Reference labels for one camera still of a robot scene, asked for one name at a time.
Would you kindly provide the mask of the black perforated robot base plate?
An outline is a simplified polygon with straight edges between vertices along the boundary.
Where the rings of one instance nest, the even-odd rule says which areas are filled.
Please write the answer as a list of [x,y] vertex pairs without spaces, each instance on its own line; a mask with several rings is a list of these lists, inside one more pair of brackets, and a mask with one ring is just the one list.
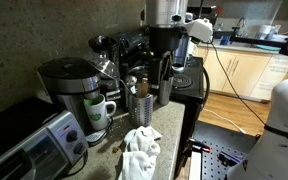
[[189,180],[227,180],[228,169],[241,162],[257,137],[198,121],[193,139],[210,147],[193,146]]

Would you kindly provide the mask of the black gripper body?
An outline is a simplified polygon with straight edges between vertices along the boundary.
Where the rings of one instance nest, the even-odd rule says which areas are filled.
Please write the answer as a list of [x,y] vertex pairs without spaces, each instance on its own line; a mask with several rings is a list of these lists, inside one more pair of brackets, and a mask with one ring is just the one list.
[[187,31],[184,27],[173,28],[149,28],[149,47],[156,55],[163,55],[165,52],[175,51],[179,47],[180,39]]

